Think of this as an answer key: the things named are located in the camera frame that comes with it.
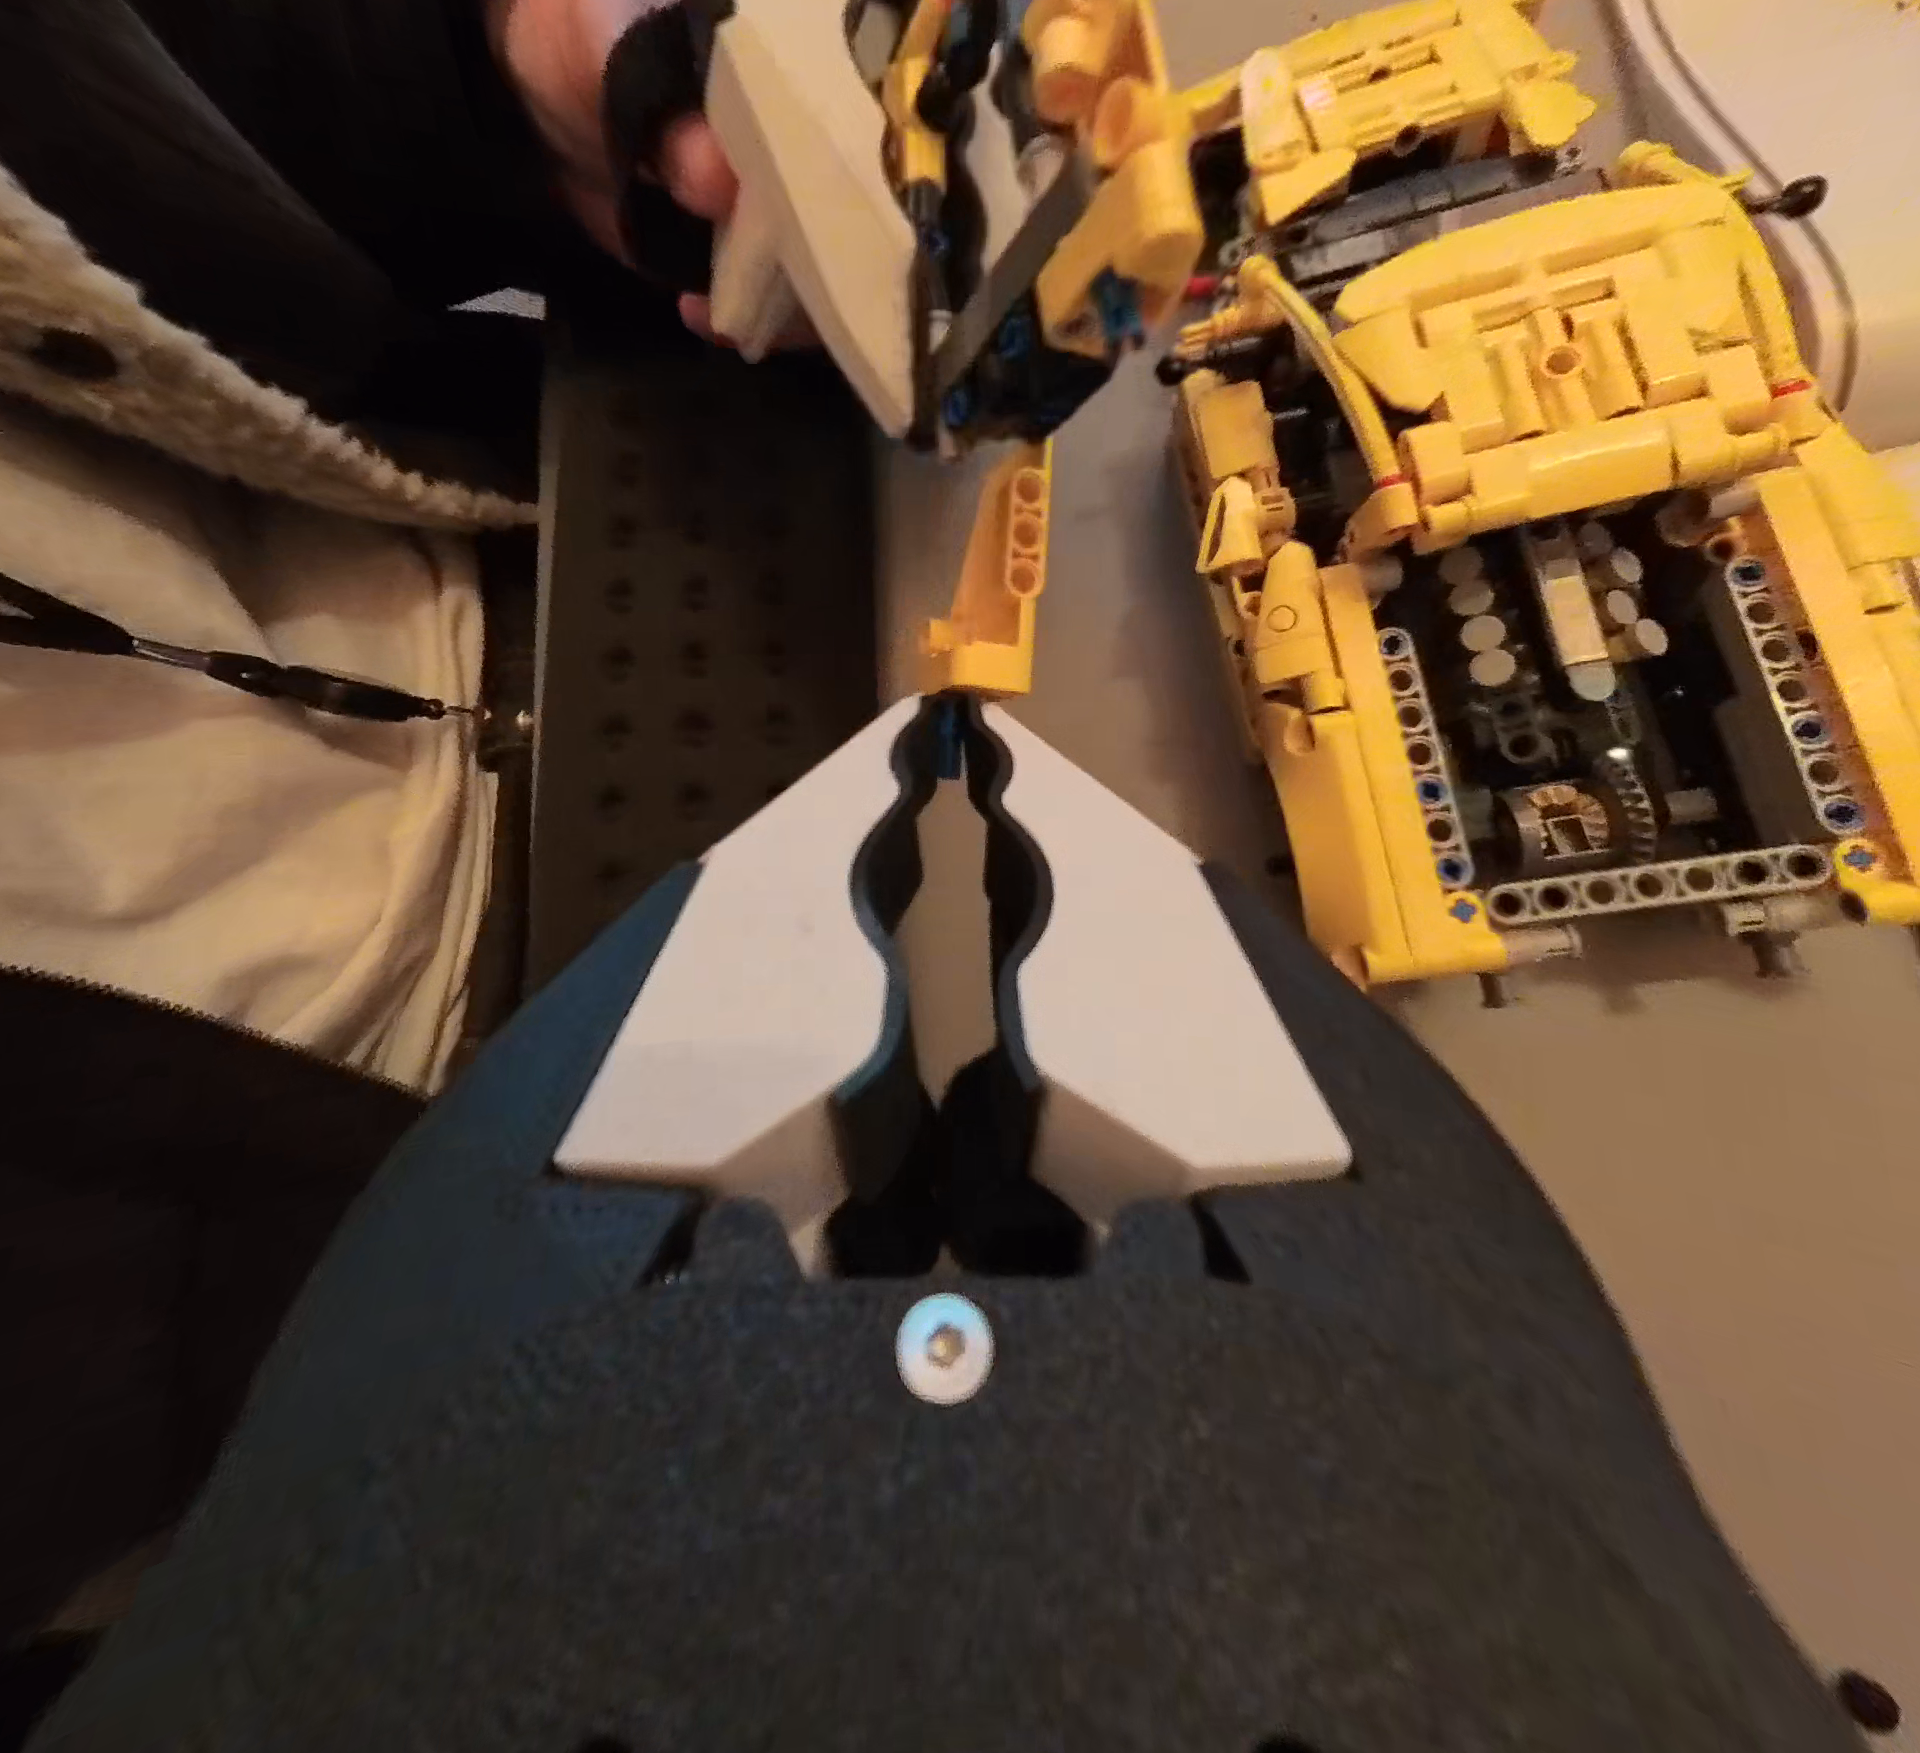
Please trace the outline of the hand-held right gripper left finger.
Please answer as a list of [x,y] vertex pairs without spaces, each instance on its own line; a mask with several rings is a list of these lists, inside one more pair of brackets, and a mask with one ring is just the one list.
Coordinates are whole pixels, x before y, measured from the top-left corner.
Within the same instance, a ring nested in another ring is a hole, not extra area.
[[877,707],[744,831],[634,982],[557,1171],[756,1202],[805,1272],[924,1129],[902,917],[924,890],[924,695]]

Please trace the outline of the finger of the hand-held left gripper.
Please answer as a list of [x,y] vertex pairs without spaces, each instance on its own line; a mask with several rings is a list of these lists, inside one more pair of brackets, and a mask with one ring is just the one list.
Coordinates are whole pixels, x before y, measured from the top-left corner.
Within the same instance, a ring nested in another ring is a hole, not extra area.
[[737,180],[708,256],[708,335],[762,361],[796,317],[888,438],[914,424],[907,256],[888,109],[852,61],[852,0],[731,0],[708,132]]
[[1051,441],[1107,383],[1100,326],[1091,345],[1066,345],[1039,326],[1039,266],[1091,204],[1091,183],[1091,161],[1066,159],[947,339],[933,339],[947,256],[914,253],[914,441]]

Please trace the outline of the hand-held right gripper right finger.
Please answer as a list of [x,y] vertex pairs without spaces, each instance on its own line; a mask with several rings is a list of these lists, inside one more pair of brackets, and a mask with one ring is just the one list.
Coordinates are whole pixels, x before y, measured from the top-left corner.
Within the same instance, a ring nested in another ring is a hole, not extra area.
[[1139,1207],[1343,1175],[1355,1139],[1201,856],[1011,707],[980,707],[980,762],[993,846],[1034,874],[998,973],[1008,1055],[1034,1089],[1034,1186]]

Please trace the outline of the yellow brick beam with pin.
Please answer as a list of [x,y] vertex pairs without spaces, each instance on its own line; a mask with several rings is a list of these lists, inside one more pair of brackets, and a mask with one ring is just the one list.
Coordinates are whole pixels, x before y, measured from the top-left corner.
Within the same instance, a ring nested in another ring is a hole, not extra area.
[[1051,476],[1057,476],[1057,441],[1011,441],[980,476],[956,598],[914,627],[914,685],[936,705],[933,716],[936,787],[956,787],[965,762],[961,705],[1034,695],[1034,639],[1039,639],[1039,586],[1051,586]]

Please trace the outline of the yellow toy brick car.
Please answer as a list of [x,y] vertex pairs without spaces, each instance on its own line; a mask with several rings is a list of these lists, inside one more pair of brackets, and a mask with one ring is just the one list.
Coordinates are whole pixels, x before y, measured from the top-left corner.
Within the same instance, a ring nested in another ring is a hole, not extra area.
[[1193,84],[1161,354],[1193,586],[1355,982],[1702,908],[1790,973],[1920,917],[1910,495],[1822,401],[1753,190],[1635,143],[1540,0],[1400,0]]

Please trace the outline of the grey desk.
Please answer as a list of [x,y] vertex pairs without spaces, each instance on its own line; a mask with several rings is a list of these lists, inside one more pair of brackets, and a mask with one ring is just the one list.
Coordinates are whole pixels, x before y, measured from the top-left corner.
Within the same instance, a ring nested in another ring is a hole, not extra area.
[[[1161,0],[1175,84],[1385,0]],[[1603,94],[1598,159],[1645,132],[1614,16],[1552,0]],[[1276,796],[1242,745],[1192,573],[1150,361],[1057,438],[1051,591],[1018,716],[1290,904]],[[1685,1467],[1822,1684],[1874,1683],[1910,1744],[1910,936],[1828,925],[1801,978],[1702,917],[1624,917],[1482,1006],[1385,993],[1491,1107],[1603,1272]]]

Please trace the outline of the person's left hand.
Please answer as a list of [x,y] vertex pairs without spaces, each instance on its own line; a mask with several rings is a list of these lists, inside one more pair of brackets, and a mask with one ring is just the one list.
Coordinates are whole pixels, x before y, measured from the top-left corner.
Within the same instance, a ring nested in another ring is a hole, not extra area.
[[[630,180],[611,168],[605,149],[605,65],[611,47],[667,10],[679,0],[481,0],[486,52],[538,132],[557,199],[593,228],[598,253],[630,266],[634,266],[620,234]],[[731,219],[737,180],[708,122],[672,122],[657,132],[657,161],[634,161],[634,180],[672,204],[690,204],[696,219]]]

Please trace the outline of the black perforated panel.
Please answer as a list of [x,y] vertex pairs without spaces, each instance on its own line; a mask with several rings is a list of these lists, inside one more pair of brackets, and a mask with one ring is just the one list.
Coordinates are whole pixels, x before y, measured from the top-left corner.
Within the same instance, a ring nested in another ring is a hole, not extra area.
[[871,424],[819,354],[549,326],[526,993],[877,707]]

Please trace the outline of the person's white shirt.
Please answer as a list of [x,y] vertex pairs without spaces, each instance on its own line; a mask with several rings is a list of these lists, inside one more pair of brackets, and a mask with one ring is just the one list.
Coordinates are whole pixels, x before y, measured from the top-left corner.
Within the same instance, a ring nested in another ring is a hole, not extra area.
[[[481,559],[9,401],[0,573],[133,639],[481,695]],[[356,724],[9,651],[0,952],[439,1089],[486,917],[494,787],[458,724]]]

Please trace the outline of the open instruction booklet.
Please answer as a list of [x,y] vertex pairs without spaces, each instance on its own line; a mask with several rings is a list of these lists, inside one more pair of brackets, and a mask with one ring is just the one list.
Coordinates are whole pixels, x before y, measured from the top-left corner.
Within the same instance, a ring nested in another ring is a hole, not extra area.
[[1828,183],[1772,234],[1822,380],[1887,380],[1910,354],[1910,0],[1614,0],[1614,25],[1702,161]]

